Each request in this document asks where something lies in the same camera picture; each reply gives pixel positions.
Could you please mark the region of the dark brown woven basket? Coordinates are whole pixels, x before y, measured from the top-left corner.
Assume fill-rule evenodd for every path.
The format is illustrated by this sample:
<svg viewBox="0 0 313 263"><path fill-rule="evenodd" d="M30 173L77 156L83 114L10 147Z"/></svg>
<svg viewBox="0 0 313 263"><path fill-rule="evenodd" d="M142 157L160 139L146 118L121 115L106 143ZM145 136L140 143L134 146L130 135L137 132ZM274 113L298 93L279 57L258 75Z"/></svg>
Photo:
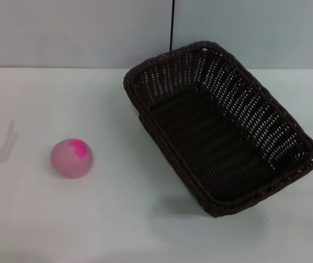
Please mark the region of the dark brown woven basket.
<svg viewBox="0 0 313 263"><path fill-rule="evenodd" d="M313 170L313 139L217 43L147 59L123 85L145 130L213 217L250 208Z"/></svg>

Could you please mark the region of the pink ball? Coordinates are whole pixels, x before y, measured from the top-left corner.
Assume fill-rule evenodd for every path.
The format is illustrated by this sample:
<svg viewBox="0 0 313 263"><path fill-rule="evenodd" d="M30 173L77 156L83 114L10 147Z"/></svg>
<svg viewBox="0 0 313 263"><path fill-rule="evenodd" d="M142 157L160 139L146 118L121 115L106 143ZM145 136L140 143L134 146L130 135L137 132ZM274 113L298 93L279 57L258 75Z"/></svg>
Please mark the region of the pink ball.
<svg viewBox="0 0 313 263"><path fill-rule="evenodd" d="M70 138L60 141L53 147L50 161L60 175L77 179L90 171L94 163L94 155L83 140Z"/></svg>

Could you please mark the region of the thin black wall strip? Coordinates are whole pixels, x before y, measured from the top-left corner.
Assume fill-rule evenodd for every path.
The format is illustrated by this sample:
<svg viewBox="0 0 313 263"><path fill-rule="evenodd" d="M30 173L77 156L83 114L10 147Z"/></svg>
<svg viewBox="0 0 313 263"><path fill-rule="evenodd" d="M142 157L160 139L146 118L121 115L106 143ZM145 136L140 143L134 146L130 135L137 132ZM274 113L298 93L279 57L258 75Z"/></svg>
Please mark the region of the thin black wall strip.
<svg viewBox="0 0 313 263"><path fill-rule="evenodd" d="M171 20L170 20L170 41L169 41L169 51L171 52L173 46L173 31L174 31L174 20L175 20L175 3L176 0L172 0L171 7Z"/></svg>

